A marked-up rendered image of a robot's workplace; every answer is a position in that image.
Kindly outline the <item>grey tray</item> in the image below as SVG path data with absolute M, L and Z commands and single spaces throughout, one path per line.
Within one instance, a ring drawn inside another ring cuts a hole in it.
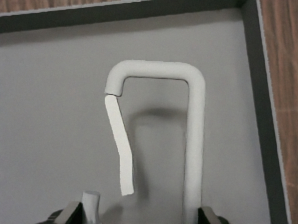
M 0 224 L 46 221 L 84 190 L 102 224 L 182 224 L 188 84 L 127 78 L 122 195 L 105 105 L 125 60 L 206 82 L 201 206 L 230 224 L 292 224 L 260 0 L 119 0 L 0 13 Z

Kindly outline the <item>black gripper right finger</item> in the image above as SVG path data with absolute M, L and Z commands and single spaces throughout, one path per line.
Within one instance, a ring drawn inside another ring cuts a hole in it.
M 210 206 L 201 206 L 198 210 L 198 224 L 230 224 L 227 219 L 216 216 Z

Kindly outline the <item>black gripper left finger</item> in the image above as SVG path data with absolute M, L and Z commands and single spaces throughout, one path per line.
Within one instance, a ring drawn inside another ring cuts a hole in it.
M 82 224 L 81 201 L 71 201 L 64 210 L 52 213 L 46 221 L 37 224 Z

